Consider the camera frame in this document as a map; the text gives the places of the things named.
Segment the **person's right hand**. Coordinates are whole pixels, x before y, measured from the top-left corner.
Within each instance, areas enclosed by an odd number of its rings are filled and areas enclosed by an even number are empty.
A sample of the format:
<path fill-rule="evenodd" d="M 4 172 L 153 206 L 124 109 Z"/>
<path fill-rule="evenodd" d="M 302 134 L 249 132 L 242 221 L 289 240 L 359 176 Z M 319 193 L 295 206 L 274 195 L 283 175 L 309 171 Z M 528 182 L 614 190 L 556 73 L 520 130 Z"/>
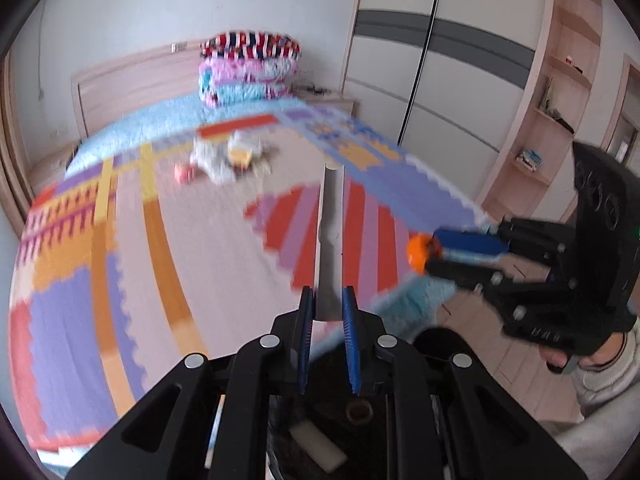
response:
<path fill-rule="evenodd" d="M 578 366 L 582 368 L 605 366 L 617 359 L 617 356 L 624 350 L 626 335 L 624 333 L 614 333 L 608 337 L 604 345 L 591 356 L 583 356 L 578 361 Z M 540 347 L 541 359 L 547 364 L 564 368 L 570 359 L 563 351 Z"/>

